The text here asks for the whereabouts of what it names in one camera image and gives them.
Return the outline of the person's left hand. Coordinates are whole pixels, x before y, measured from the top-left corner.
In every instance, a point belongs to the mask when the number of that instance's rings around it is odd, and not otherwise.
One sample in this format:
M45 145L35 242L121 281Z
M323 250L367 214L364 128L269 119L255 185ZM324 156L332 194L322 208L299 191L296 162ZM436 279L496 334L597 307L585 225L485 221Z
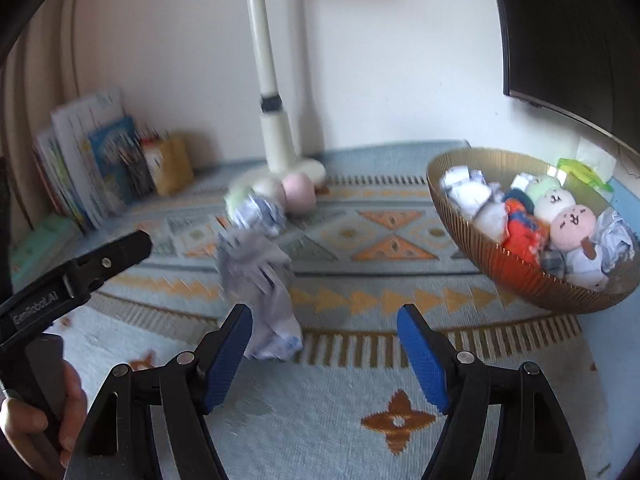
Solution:
M47 458L35 447L34 437L48 428L47 416L38 408L17 399L4 399L1 405L1 430L21 460L45 479L61 479L74 452L77 438L87 416L88 398L80 376L72 364L63 361L65 403L58 432L61 453L56 460Z

